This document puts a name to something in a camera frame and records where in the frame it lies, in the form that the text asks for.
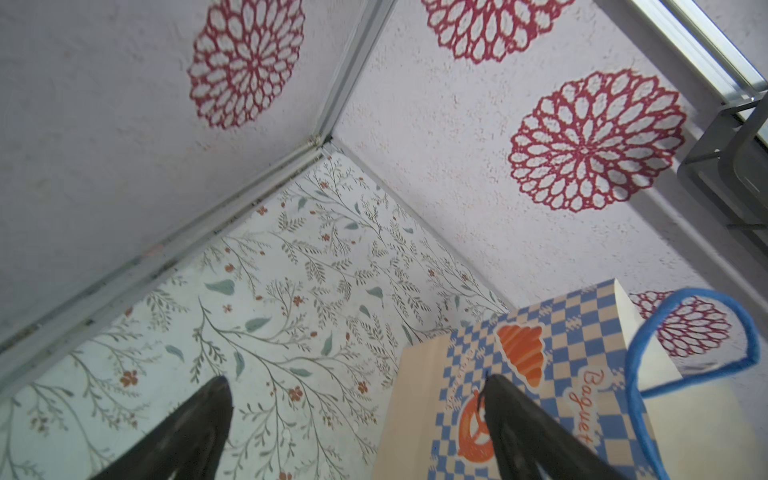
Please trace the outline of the checkered paper bakery bag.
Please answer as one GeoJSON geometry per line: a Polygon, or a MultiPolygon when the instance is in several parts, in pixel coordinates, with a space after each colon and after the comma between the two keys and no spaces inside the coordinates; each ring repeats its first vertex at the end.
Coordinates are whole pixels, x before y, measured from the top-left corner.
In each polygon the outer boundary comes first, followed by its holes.
{"type": "Polygon", "coordinates": [[[761,345],[725,294],[632,299],[617,280],[405,349],[376,479],[503,479],[479,399],[500,374],[621,479],[763,479],[767,449],[727,378],[761,345]]]}

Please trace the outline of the grey wall shelf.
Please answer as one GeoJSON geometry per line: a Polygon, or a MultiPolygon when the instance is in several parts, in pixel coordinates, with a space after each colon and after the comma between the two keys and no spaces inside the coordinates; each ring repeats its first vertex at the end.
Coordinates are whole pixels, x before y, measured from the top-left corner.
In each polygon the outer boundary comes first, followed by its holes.
{"type": "Polygon", "coordinates": [[[767,267],[767,93],[724,106],[677,169],[685,190],[767,267]]]}

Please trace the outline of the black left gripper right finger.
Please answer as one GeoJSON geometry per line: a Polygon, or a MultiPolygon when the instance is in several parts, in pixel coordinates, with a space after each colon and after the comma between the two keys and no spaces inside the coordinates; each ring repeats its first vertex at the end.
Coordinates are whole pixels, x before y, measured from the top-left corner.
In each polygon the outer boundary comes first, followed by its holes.
{"type": "Polygon", "coordinates": [[[485,421],[501,478],[623,477],[506,377],[488,376],[479,399],[485,405],[485,421]]]}

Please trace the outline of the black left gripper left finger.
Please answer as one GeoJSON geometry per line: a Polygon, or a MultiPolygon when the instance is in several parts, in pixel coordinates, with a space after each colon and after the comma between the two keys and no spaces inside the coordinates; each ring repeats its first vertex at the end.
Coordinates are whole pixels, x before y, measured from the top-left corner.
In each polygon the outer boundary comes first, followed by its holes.
{"type": "Polygon", "coordinates": [[[213,479],[229,436],[233,398],[217,376],[179,406],[98,479],[213,479]]]}

